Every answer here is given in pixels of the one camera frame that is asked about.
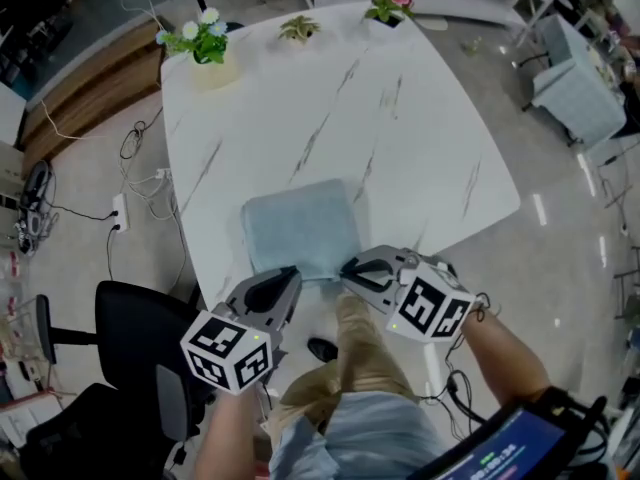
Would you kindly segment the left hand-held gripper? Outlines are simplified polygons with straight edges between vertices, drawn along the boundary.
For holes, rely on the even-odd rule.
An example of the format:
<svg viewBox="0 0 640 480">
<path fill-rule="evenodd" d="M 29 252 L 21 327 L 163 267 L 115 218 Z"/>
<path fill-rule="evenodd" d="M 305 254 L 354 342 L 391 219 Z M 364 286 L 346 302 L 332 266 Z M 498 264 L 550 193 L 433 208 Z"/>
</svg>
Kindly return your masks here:
<svg viewBox="0 0 640 480">
<path fill-rule="evenodd" d="M 226 304 L 236 320 L 202 311 L 180 341 L 194 377 L 239 395 L 274 368 L 282 329 L 290 322 L 302 290 L 296 266 L 268 270 L 241 281 Z"/>
</svg>

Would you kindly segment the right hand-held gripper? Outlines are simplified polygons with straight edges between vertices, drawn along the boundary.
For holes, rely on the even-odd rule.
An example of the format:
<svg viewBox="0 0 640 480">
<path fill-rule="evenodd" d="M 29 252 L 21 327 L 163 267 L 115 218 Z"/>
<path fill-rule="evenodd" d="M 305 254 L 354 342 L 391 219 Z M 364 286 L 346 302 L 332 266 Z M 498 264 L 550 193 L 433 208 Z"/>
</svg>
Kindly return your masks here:
<svg viewBox="0 0 640 480">
<path fill-rule="evenodd" d="M 379 245 L 356 254 L 340 272 L 347 290 L 389 315 L 387 331 L 421 343 L 453 340 L 475 303 L 439 255 Z"/>
</svg>

